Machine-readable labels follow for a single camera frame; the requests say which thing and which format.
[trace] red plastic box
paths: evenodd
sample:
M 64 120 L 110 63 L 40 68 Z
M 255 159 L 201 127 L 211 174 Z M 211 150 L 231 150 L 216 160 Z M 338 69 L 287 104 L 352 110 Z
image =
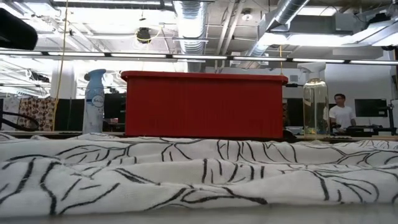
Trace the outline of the red plastic box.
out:
M 122 72 L 126 135 L 281 138 L 279 75 Z

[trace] white t-shirt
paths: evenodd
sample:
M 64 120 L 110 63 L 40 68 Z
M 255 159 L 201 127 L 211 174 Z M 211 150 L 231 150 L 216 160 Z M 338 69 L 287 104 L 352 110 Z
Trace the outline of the white t-shirt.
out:
M 329 117 L 335 118 L 336 123 L 340 124 L 341 128 L 348 128 L 351 126 L 351 120 L 355 118 L 355 114 L 349 106 L 343 108 L 334 106 L 329 111 Z

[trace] white wall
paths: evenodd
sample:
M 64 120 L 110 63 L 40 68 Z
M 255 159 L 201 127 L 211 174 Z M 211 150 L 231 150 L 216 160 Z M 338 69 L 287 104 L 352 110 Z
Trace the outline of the white wall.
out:
M 380 60 L 389 60 L 387 54 Z M 386 99 L 387 103 L 393 99 L 393 86 L 391 82 L 390 66 L 375 65 L 337 65 L 328 64 L 325 70 L 326 83 L 329 87 L 329 101 L 334 103 L 334 95 L 342 93 L 346 95 L 346 105 L 355 111 L 355 99 Z M 206 72 L 213 73 L 213 68 L 207 68 Z M 298 69 L 283 69 L 283 74 L 287 77 L 298 75 Z M 280 69 L 251 69 L 242 70 L 240 68 L 224 68 L 222 73 L 229 74 L 252 74 L 252 75 L 280 75 Z M 305 83 L 305 77 L 301 77 L 299 83 Z M 302 88 L 283 88 L 284 98 L 301 98 Z M 388 118 L 357 118 L 358 125 L 371 124 L 389 127 Z

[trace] white cap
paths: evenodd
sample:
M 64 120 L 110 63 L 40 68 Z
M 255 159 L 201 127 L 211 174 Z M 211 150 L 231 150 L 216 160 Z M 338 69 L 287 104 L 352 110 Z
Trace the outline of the white cap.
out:
M 309 74 L 309 79 L 320 78 L 320 72 L 326 69 L 325 62 L 311 62 L 311 63 L 300 63 L 297 68 L 301 70 L 302 73 Z

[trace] clear container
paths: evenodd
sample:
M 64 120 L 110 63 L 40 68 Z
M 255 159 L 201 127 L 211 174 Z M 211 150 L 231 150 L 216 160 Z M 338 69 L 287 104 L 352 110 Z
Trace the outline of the clear container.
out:
M 312 78 L 303 87 L 304 137 L 323 139 L 330 135 L 328 86 Z

